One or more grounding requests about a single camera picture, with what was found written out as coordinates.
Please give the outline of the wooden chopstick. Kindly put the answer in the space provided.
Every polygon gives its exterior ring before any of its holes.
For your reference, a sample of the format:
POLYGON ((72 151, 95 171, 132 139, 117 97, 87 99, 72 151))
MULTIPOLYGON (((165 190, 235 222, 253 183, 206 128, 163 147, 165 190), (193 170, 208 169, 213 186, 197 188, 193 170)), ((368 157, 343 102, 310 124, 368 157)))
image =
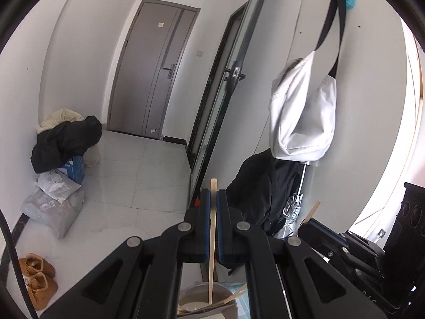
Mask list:
POLYGON ((305 219, 301 222, 300 225, 307 223, 315 214, 315 212, 317 211, 317 209, 319 208, 319 206, 321 205, 321 201, 317 201, 316 204, 314 204, 314 206, 312 207, 311 211, 309 211, 309 213, 306 215, 305 219))
POLYGON ((215 267, 215 239, 217 222, 217 192, 218 180, 210 180, 210 247, 209 247, 209 274, 208 274, 208 302, 213 303, 213 283, 215 267))
POLYGON ((232 295, 230 295, 229 297, 225 298, 224 300, 221 300, 217 303, 214 304, 214 306, 216 307, 220 307, 220 306, 224 306, 232 301, 234 301, 236 298, 244 295, 247 293, 247 288, 241 288, 238 292, 233 293, 232 295))

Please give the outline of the silver folded umbrella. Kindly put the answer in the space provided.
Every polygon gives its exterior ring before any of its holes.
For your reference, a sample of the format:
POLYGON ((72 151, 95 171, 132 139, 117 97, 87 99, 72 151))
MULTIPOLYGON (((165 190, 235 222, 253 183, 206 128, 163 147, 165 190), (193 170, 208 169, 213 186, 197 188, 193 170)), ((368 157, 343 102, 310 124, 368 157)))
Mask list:
POLYGON ((303 200, 301 190, 305 179, 306 169, 310 164, 311 163, 309 161, 303 163, 302 174, 300 178, 295 181, 295 188, 292 190, 292 195, 289 196, 282 210, 284 224, 279 231, 274 234, 275 238, 284 239, 295 234, 297 220, 301 211, 303 200))

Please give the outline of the wooden chopstick in holder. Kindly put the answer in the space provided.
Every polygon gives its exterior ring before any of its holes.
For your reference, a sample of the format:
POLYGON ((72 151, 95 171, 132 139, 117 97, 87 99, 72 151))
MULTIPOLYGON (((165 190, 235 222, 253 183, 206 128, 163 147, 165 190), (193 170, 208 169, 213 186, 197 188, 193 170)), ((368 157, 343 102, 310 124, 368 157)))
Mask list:
POLYGON ((221 300, 217 303, 214 304, 214 306, 216 307, 220 307, 220 306, 224 306, 232 301, 234 301, 236 298, 244 295, 247 293, 247 288, 241 288, 238 292, 233 293, 232 295, 230 295, 229 297, 225 298, 224 300, 221 300))

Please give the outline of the black speaker cabinet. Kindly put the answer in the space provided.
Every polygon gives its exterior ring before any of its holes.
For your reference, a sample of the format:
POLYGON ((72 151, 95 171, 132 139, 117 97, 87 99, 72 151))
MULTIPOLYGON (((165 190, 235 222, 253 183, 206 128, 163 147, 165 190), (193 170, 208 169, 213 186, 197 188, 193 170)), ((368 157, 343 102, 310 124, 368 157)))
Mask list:
POLYGON ((401 209, 384 246, 383 270, 392 303, 401 305, 424 278, 424 188, 406 182, 401 209))

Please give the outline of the teal checked placemat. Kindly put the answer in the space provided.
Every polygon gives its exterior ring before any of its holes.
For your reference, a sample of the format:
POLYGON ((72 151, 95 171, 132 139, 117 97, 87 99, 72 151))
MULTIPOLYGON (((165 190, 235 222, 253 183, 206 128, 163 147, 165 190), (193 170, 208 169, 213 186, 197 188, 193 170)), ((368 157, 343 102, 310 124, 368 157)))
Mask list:
MULTIPOLYGON (((229 290, 232 291, 232 293, 236 293, 241 289, 242 286, 244 286, 244 283, 230 283, 229 290)), ((248 293, 237 297, 236 305, 238 308, 238 319, 251 318, 248 293)))

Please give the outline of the black backpack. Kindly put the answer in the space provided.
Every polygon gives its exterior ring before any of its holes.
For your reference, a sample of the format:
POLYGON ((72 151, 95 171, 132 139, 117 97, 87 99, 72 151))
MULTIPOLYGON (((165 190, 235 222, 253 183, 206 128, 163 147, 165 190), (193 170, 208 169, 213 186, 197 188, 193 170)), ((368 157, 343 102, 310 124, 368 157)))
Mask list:
POLYGON ((275 158, 269 149, 250 156, 226 189, 228 205, 273 236, 284 226, 284 206, 298 191, 303 167, 300 162, 275 158))

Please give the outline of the tan boot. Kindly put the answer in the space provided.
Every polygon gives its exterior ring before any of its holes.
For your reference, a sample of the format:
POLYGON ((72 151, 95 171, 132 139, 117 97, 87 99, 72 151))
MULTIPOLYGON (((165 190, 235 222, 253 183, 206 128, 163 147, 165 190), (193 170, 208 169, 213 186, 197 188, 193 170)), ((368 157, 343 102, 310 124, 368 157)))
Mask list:
POLYGON ((20 258, 19 266, 25 277, 34 276, 39 272, 50 278, 54 278, 56 275, 53 265, 37 254, 27 254, 24 258, 20 258))
POLYGON ((56 281, 42 272, 26 278, 25 284, 35 310, 45 309, 54 294, 58 291, 56 281))

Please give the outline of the grey plastic parcel bag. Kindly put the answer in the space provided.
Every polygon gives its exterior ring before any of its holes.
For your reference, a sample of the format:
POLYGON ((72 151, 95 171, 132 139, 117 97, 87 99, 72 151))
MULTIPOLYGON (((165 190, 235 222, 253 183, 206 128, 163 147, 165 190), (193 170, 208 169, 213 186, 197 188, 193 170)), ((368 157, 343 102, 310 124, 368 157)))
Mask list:
POLYGON ((63 203, 36 189, 22 203, 22 213, 52 230, 57 239, 62 239, 79 215, 84 204, 84 191, 77 190, 63 203))

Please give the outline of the blue cardboard box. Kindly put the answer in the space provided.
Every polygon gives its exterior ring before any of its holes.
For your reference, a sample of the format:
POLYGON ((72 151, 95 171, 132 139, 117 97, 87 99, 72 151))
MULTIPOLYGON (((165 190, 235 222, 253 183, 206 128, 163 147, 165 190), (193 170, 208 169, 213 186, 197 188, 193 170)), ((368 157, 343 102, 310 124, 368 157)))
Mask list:
POLYGON ((77 184, 82 184, 85 176, 84 158, 82 156, 74 156, 62 165, 61 168, 58 168, 58 170, 77 184))

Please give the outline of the white plastic parcel bag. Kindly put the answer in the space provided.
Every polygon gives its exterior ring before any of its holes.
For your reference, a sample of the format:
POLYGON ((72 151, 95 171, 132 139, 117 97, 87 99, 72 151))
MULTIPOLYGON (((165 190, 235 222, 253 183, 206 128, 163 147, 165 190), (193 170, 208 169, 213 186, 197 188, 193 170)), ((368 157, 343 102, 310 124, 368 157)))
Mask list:
POLYGON ((41 173, 37 179, 36 185, 48 196, 61 204, 81 188, 80 184, 77 184, 57 170, 41 173))

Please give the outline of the white hanging bag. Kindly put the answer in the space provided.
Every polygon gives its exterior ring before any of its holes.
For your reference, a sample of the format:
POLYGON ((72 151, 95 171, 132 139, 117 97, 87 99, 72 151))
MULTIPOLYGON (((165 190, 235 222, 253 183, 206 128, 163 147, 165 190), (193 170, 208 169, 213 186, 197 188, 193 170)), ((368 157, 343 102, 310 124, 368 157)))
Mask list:
POLYGON ((313 91, 309 91, 313 61, 318 49, 339 18, 339 39, 346 25, 346 0, 331 0, 315 49, 304 58, 287 64, 272 82, 269 103, 269 148, 274 158, 311 162, 329 150, 336 128, 336 71, 331 71, 313 91))

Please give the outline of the black jacket pile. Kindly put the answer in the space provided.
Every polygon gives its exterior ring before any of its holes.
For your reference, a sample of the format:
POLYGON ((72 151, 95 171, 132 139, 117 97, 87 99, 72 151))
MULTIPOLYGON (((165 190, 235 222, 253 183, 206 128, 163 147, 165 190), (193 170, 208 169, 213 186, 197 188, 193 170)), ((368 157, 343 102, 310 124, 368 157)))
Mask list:
POLYGON ((43 131, 30 157, 36 174, 61 168, 74 156, 83 156, 101 138, 101 123, 95 116, 82 121, 65 121, 43 131))

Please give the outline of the cream cloth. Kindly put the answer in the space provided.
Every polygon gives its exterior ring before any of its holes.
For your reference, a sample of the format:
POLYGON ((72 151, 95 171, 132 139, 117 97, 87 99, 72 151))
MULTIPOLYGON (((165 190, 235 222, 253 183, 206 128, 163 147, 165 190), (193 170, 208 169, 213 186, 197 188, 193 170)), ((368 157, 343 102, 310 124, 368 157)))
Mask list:
POLYGON ((64 122, 79 122, 83 121, 84 117, 66 108, 62 108, 51 113, 45 120, 43 120, 36 128, 37 134, 45 132, 46 130, 51 130, 57 125, 60 125, 64 122))

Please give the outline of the black framed glass door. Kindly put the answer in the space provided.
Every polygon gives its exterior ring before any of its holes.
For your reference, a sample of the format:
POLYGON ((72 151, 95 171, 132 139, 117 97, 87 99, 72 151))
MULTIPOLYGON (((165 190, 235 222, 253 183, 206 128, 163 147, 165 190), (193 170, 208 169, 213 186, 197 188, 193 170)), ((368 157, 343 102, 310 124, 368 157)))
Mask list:
POLYGON ((188 206, 200 198, 202 183, 231 97, 240 81, 244 59, 264 0, 248 0, 229 18, 199 105, 187 147, 191 168, 188 206))

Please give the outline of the grey entrance door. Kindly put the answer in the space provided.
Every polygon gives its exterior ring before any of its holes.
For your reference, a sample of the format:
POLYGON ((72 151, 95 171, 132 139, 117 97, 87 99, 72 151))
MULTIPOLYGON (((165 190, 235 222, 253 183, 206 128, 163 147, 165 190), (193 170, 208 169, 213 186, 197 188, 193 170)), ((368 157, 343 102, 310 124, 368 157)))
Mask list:
POLYGON ((161 139, 176 73, 199 10, 143 0, 117 64, 107 129, 161 139))

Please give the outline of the wall power socket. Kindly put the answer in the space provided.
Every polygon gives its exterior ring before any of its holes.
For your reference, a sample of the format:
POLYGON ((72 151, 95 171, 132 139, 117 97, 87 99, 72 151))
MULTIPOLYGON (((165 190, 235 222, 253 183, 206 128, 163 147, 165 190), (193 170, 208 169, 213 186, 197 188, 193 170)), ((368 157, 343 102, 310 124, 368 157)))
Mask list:
POLYGON ((386 232, 385 232, 383 229, 381 229, 381 230, 378 232, 377 237, 378 237, 379 239, 382 239, 382 238, 385 236, 385 234, 386 234, 386 232))

